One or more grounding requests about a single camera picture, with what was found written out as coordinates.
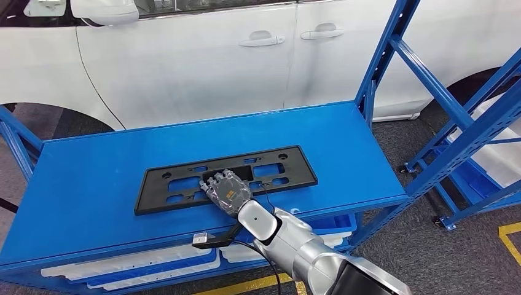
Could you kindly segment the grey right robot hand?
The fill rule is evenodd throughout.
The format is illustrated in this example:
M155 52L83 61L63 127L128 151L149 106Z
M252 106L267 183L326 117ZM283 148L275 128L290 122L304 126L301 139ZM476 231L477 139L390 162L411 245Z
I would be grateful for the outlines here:
M232 170L217 172L199 185L206 196L223 212L237 219L242 206L253 199L249 184L239 178Z

